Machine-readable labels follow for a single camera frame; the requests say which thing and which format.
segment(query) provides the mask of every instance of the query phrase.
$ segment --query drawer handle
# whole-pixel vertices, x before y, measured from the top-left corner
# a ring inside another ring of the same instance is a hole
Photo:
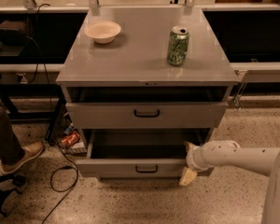
[[[135,166],[135,170],[136,170],[136,172],[139,173],[139,174],[155,174],[155,173],[158,172],[159,167],[158,167],[158,165],[156,165],[156,167],[155,167],[154,170],[148,170],[148,169],[145,169],[145,170],[143,169],[143,170],[141,170],[141,168],[139,168],[138,166]]]
[[[133,114],[138,118],[156,118],[160,115],[160,110],[154,112],[139,112],[137,110],[133,111]]]

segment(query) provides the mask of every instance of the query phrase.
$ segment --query dark pants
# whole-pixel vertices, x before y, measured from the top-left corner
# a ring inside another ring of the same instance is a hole
[[[14,134],[6,111],[0,107],[0,161],[11,165],[24,155],[21,144]]]

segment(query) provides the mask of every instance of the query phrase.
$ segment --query bowl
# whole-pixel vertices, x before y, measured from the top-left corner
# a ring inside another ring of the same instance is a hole
[[[106,44],[114,40],[121,31],[121,27],[112,21],[97,21],[85,28],[85,35],[94,39],[96,43]]]

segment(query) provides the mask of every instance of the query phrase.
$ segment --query shoe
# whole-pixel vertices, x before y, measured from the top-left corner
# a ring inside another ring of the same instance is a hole
[[[29,146],[23,147],[22,149],[25,151],[25,155],[24,157],[21,158],[20,161],[12,165],[1,164],[2,174],[4,175],[12,174],[17,170],[19,170],[22,167],[22,165],[25,164],[26,162],[35,159],[44,150],[44,145],[41,142],[36,142]]]

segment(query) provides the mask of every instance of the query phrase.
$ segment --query speckled floor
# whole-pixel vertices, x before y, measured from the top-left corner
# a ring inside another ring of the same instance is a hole
[[[212,139],[232,139],[242,147],[280,147],[280,100],[243,100],[242,106],[227,110]],[[47,123],[14,125],[24,145],[43,139],[47,128]],[[38,159],[17,172],[26,176],[27,185],[22,195],[7,198],[7,217],[0,215],[0,224],[42,223],[64,196],[50,187],[50,176],[67,164],[58,148],[46,144]],[[54,178],[55,188],[66,189],[74,179],[74,170],[61,171]],[[268,180],[234,167],[216,168],[184,188],[177,180],[99,182],[80,176],[45,223],[260,223]]]

